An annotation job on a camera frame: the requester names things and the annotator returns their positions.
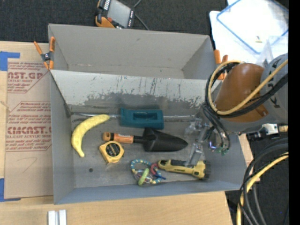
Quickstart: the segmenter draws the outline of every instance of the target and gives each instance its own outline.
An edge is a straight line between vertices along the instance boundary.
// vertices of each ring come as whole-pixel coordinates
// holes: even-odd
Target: trowel
[[[146,152],[172,152],[187,147],[188,143],[176,136],[166,134],[150,127],[145,128],[142,136],[121,135],[105,132],[104,141],[117,141],[120,143],[141,143]]]

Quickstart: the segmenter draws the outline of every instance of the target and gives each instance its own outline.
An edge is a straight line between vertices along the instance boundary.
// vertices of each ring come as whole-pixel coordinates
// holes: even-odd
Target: table surface
[[[16,44],[2,42],[5,52],[13,51]],[[47,49],[48,44],[40,45]],[[4,177],[5,131],[7,119],[7,72],[0,71],[0,178]],[[245,136],[240,137],[245,160],[252,153]],[[68,225],[101,224],[209,224],[232,225],[225,192],[196,193],[116,201],[85,202],[54,205],[52,196],[22,198],[19,201],[0,202],[1,224],[47,224],[47,212],[67,210]]]

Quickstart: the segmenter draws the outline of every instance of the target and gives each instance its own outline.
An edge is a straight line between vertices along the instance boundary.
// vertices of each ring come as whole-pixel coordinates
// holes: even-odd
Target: black carpet
[[[138,0],[123,1],[134,5]],[[289,0],[277,1],[289,8]],[[94,26],[97,3],[97,0],[0,0],[0,40],[48,42],[49,23]],[[209,12],[221,11],[226,6],[226,0],[142,0],[135,11],[150,30],[211,36]],[[136,19],[133,29],[145,28]],[[252,142],[254,156],[269,143],[269,138]],[[284,224],[289,208],[288,169],[288,160],[278,164],[257,186],[267,224]],[[231,191],[226,192],[226,195],[234,218],[240,194],[238,191]]]

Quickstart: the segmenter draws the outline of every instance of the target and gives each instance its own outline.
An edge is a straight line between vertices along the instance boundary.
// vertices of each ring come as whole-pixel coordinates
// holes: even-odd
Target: metal bracket
[[[67,210],[48,211],[47,225],[67,225]]]

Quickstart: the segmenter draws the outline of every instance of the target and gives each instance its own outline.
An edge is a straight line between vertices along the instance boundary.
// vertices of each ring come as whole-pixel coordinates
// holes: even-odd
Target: yellow cable
[[[208,85],[208,100],[209,100],[209,103],[210,103],[210,106],[211,108],[216,112],[217,111],[217,108],[214,106],[213,104],[213,101],[212,101],[212,98],[211,98],[211,87],[212,87],[212,83],[213,83],[213,80],[214,80],[214,77],[216,76],[217,72],[222,68],[224,67],[225,65],[229,64],[229,63],[243,63],[242,61],[240,60],[230,60],[230,61],[225,61],[225,62],[222,62],[217,68],[216,70],[213,72],[213,74],[211,75],[210,77],[210,81],[209,81],[209,85]]]
[[[220,64],[220,66],[217,67],[217,69],[214,71],[213,75],[210,78],[210,83],[209,83],[209,87],[208,87],[208,99],[209,99],[209,103],[211,108],[219,115],[228,115],[231,114],[237,110],[239,110],[242,106],[244,106],[247,102],[250,101],[250,99],[252,99],[262,88],[263,86],[269,82],[285,65],[287,65],[288,63],[288,59],[285,60],[282,64],[280,64],[246,99],[244,99],[240,104],[236,105],[234,108],[227,110],[227,111],[218,111],[218,109],[215,107],[215,105],[213,104],[212,98],[211,98],[211,86],[212,86],[212,82],[213,82],[213,78],[216,75],[216,73],[219,71],[219,69],[231,62],[236,62],[236,60],[232,60],[232,61],[227,61],[226,63],[222,63]]]
[[[263,168],[260,172],[258,172],[256,175],[254,175],[248,182],[247,182],[247,193],[252,187],[252,185],[257,181],[258,178],[260,178],[267,170],[269,170],[271,167],[273,167],[275,164],[281,162],[282,160],[289,157],[289,153],[283,153],[282,155],[286,154],[286,156],[279,157],[275,159],[273,162],[271,162],[269,165],[267,165],[265,168]],[[244,204],[244,194],[242,193],[240,196],[240,203],[243,206]],[[241,225],[241,208],[238,204],[237,213],[236,213],[236,223],[237,225]]]

